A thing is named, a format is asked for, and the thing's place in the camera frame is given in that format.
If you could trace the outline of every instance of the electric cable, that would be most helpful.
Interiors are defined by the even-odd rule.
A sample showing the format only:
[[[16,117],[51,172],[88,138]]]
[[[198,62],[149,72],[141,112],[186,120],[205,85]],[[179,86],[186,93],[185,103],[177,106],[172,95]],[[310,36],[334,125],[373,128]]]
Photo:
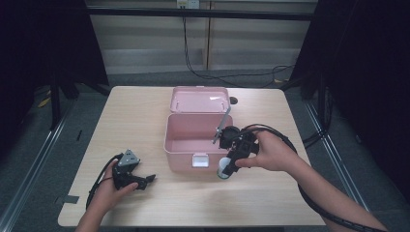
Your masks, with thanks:
[[[311,135],[310,137],[303,139],[303,143],[308,143],[308,145],[305,145],[305,149],[311,147],[312,145],[314,145],[317,141],[319,141],[321,138],[323,138],[323,136],[325,136],[328,131],[329,128],[331,126],[331,122],[332,122],[332,115],[333,115],[333,106],[334,106],[334,100],[332,98],[332,95],[330,93],[330,91],[328,89],[326,89],[326,96],[325,96],[325,105],[326,105],[326,115],[325,115],[325,122],[324,125],[322,127],[322,129],[320,129],[320,131],[315,132],[313,135]]]
[[[296,151],[296,148],[294,147],[294,145],[292,144],[292,142],[288,139],[287,136],[283,135],[282,133],[280,133],[279,131],[263,125],[263,124],[252,124],[249,125],[247,127],[245,127],[243,130],[241,130],[239,133],[235,134],[234,136],[230,137],[229,139],[233,139],[233,138],[238,138],[241,137],[242,135],[249,133],[249,132],[254,132],[254,131],[268,131],[274,135],[276,135],[277,137],[279,137],[287,146],[289,146],[290,149],[292,149],[292,151],[294,151],[297,155],[298,152]],[[319,214],[320,216],[322,216],[323,218],[326,218],[338,225],[341,225],[345,228],[349,228],[355,231],[361,231],[361,232],[384,232],[384,230],[380,230],[380,229],[376,229],[376,228],[372,228],[372,227],[368,227],[359,223],[355,223],[352,222],[350,220],[335,216],[329,212],[327,212],[326,210],[324,210],[323,208],[321,208],[319,205],[317,205],[309,196],[308,194],[302,189],[302,187],[298,184],[298,189],[299,192],[301,193],[302,197],[304,198],[304,200],[307,202],[307,204],[311,207],[311,209],[313,211],[315,211],[317,214]]]
[[[279,87],[279,89],[283,92],[285,92],[286,90],[298,86],[302,83],[302,78],[294,78],[294,79],[289,79],[289,81],[287,81],[286,83],[284,83],[282,86]]]
[[[228,77],[238,77],[238,76],[263,76],[263,75],[272,75],[272,79],[259,87],[252,87],[252,88],[266,88],[269,85],[273,84],[275,82],[275,73],[280,73],[283,72],[287,69],[291,69],[294,68],[295,65],[290,65],[290,66],[276,66],[274,68],[272,68],[271,72],[264,72],[264,73],[249,73],[249,74],[245,74],[245,73],[240,73],[240,74],[229,74],[229,75],[220,75],[220,76],[213,76],[213,75],[208,75],[208,74],[200,74],[198,72],[196,72],[191,64],[190,64],[190,56],[189,56],[189,49],[188,49],[188,39],[187,39],[187,20],[185,17],[183,17],[183,24],[184,24],[184,51],[185,51],[185,59],[186,59],[186,64],[188,69],[190,70],[191,73],[193,73],[194,75],[196,75],[197,77],[200,77],[202,79],[207,79],[207,80],[214,80],[217,79],[225,84],[229,84],[229,85],[233,85],[235,87],[239,87],[239,88],[248,88],[248,86],[242,86],[242,85],[238,85],[235,84],[233,82],[227,81],[225,80],[225,78]]]
[[[122,154],[119,154],[119,155],[114,156],[114,157],[111,158],[111,159],[108,161],[108,163],[103,167],[102,171],[101,171],[100,174],[99,174],[99,177],[97,178],[96,182],[94,183],[94,185],[91,187],[91,190],[89,191],[89,194],[88,194],[88,197],[87,197],[87,202],[86,202],[86,204],[85,204],[85,209],[86,209],[86,210],[87,210],[88,206],[90,205],[91,200],[93,200],[94,194],[96,193],[96,191],[97,191],[97,189],[99,188],[100,184],[101,184],[103,181],[106,181],[106,180],[109,180],[109,179],[112,178],[112,177],[108,177],[108,178],[105,178],[105,179],[103,179],[103,180],[100,181],[100,179],[102,178],[102,175],[103,175],[103,173],[105,172],[106,168],[109,166],[110,163],[112,163],[113,160],[119,160],[122,156],[123,156]]]

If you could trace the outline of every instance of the black curtain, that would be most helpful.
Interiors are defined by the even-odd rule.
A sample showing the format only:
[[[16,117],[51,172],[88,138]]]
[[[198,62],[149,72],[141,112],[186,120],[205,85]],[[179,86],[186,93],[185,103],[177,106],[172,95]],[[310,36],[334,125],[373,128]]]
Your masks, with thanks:
[[[291,76],[303,79],[305,98],[324,78],[340,112],[408,202],[409,12],[409,1],[319,1]]]
[[[108,85],[90,16],[52,10],[85,7],[83,0],[0,0],[2,155],[37,87],[55,80],[76,98],[76,82]]]

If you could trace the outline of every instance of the box latch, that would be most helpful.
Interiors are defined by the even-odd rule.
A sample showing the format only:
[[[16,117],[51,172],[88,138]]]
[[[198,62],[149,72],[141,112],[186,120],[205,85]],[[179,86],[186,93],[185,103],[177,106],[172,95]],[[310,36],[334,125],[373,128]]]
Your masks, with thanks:
[[[192,156],[192,167],[209,167],[209,157],[206,153],[195,153]]]

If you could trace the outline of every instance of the wooden table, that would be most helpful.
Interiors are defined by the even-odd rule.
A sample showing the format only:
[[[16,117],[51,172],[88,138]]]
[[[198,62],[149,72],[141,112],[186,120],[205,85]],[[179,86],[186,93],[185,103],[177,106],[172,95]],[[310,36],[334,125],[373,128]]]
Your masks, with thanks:
[[[248,227],[322,225],[286,173],[242,168],[228,180],[216,173],[181,174],[169,169],[163,149],[170,114],[170,87],[115,87],[107,100],[66,203],[58,218],[62,226],[77,226],[85,212],[88,191],[114,155],[131,149],[141,158],[137,176],[157,174],[145,190],[124,198],[105,215],[102,226]],[[286,98],[280,90],[228,89],[238,103],[230,115],[234,126],[260,123],[282,132],[308,162]]]

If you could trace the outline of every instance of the wall socket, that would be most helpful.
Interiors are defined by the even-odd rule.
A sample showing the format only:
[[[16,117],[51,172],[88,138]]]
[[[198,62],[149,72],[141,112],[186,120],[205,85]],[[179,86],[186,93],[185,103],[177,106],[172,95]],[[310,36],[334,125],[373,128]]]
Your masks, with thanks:
[[[199,0],[177,0],[178,9],[199,9]]]
[[[188,0],[188,9],[199,9],[199,0]]]
[[[178,9],[187,9],[188,8],[188,0],[177,0],[177,8]]]

